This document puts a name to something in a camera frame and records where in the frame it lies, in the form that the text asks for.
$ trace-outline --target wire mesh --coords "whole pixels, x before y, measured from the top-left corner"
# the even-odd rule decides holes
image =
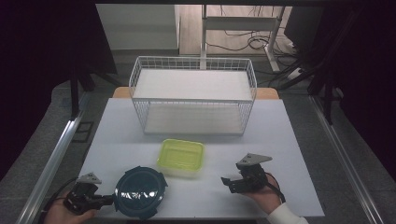
[[[203,71],[203,63],[205,71],[246,73],[249,99],[135,97],[135,90],[142,88],[139,78],[143,70],[158,70],[161,74],[163,70],[185,70],[188,74],[192,70]],[[134,64],[129,86],[136,114],[145,133],[243,134],[256,97],[257,83],[249,59],[140,56]]]

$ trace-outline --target white desk leg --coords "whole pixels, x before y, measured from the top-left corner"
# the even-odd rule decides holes
[[[277,32],[279,31],[280,23],[282,22],[283,13],[285,12],[285,7],[282,7],[276,16],[276,22],[274,29],[271,32],[270,40],[268,45],[265,47],[265,53],[271,64],[273,72],[279,72],[279,66],[277,65],[276,58],[274,57],[274,44],[276,41]]]
[[[206,69],[206,18],[206,5],[202,5],[201,69]]]

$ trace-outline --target round lid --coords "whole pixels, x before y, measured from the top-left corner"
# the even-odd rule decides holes
[[[116,210],[128,217],[147,219],[157,213],[167,187],[163,174],[137,166],[125,172],[113,194]]]

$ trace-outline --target wire rack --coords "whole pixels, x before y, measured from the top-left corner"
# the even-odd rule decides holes
[[[140,56],[129,87],[144,133],[241,135],[257,83],[249,59]]]

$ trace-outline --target green container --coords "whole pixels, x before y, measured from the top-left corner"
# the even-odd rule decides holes
[[[204,151],[201,143],[166,139],[157,164],[168,175],[194,175],[202,167]]]

